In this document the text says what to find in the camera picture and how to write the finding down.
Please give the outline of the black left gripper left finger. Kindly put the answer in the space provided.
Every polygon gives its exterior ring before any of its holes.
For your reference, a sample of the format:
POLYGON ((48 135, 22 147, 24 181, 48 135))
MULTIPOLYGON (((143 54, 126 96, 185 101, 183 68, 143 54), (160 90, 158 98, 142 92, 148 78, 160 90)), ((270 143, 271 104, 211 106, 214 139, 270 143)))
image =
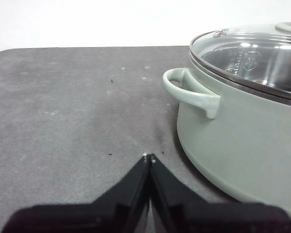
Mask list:
POLYGON ((46 204, 11 215, 4 233, 143 233, 149 209, 150 156, 91 203, 46 204))

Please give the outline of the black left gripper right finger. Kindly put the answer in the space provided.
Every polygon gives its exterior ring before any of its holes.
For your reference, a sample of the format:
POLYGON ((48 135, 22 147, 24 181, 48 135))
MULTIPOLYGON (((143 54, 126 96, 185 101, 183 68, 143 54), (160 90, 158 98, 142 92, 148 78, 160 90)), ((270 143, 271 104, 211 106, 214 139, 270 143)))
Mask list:
POLYGON ((149 155, 156 228, 167 233, 291 233, 291 219, 262 203, 207 202, 149 155))

